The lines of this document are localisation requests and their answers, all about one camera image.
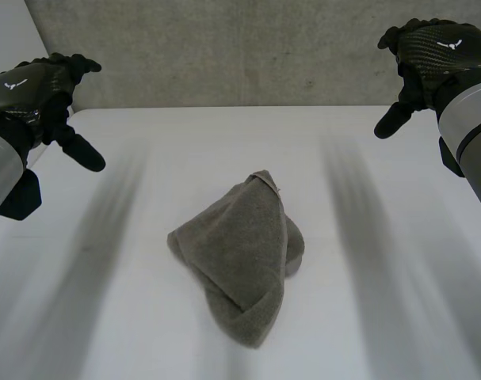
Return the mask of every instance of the gray wall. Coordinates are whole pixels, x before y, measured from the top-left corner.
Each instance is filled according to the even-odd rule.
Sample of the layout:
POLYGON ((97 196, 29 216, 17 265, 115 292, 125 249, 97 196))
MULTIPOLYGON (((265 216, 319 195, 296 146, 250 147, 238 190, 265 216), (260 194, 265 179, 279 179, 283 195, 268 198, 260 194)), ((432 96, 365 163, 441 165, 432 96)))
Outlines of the gray wall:
POLYGON ((413 17, 481 28, 481 0, 26 0, 49 51, 104 66, 75 109, 387 105, 401 80, 376 44, 413 17))

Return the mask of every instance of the robotic hand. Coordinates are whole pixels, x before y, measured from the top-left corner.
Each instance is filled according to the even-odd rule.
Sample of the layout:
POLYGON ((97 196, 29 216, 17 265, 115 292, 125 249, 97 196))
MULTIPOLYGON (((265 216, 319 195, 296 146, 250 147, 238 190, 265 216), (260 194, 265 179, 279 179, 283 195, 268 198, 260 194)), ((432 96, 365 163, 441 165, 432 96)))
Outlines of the robotic hand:
POLYGON ((481 31, 470 24, 413 19, 389 28, 378 48, 395 55, 404 86, 376 125, 376 136, 390 137, 414 111, 434 110, 443 163, 466 177, 481 201, 481 31))
POLYGON ((41 143, 56 141, 85 168, 104 169, 103 157, 66 124, 75 86, 100 70, 83 55, 54 53, 0 73, 0 215, 22 220, 41 205, 36 174, 26 169, 29 151, 41 143))

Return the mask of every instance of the table surface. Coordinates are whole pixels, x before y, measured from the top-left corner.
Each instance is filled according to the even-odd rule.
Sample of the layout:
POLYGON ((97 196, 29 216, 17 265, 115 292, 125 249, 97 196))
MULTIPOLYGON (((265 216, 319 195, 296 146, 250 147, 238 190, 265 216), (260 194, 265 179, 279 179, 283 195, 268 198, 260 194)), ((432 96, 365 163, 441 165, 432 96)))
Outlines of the table surface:
POLYGON ((49 147, 42 207, 0 218, 0 379, 481 379, 481 205, 432 112, 88 110, 102 173, 49 147), (302 231, 258 350, 223 335, 166 235, 252 172, 302 231))

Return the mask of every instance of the towel fold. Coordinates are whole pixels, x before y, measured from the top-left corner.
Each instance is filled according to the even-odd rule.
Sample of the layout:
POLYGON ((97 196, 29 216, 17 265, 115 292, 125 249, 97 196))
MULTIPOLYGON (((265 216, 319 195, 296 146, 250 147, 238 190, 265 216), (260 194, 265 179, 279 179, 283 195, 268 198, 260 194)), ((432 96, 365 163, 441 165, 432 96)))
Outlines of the towel fold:
POLYGON ((249 347, 259 346, 275 322, 284 277, 298 270, 304 250, 267 171, 169 234, 168 246, 203 284, 221 328, 249 347))

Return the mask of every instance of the white logo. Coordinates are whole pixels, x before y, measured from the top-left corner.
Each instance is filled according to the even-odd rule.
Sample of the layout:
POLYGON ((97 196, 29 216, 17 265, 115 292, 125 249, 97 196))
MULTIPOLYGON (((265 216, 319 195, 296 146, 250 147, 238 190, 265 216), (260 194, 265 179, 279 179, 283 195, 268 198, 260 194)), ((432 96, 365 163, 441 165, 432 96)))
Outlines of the white logo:
POLYGON ((460 44, 462 44, 462 40, 459 40, 459 42, 457 42, 456 44, 450 44, 450 45, 442 44, 441 42, 438 42, 437 44, 440 46, 444 46, 445 48, 451 48, 452 50, 455 50, 460 44))
POLYGON ((15 87, 18 87, 19 85, 23 85, 26 82, 27 82, 27 79, 24 79, 23 81, 21 81, 20 83, 17 83, 16 85, 8 85, 7 83, 5 83, 4 86, 7 87, 8 89, 12 90, 15 87))

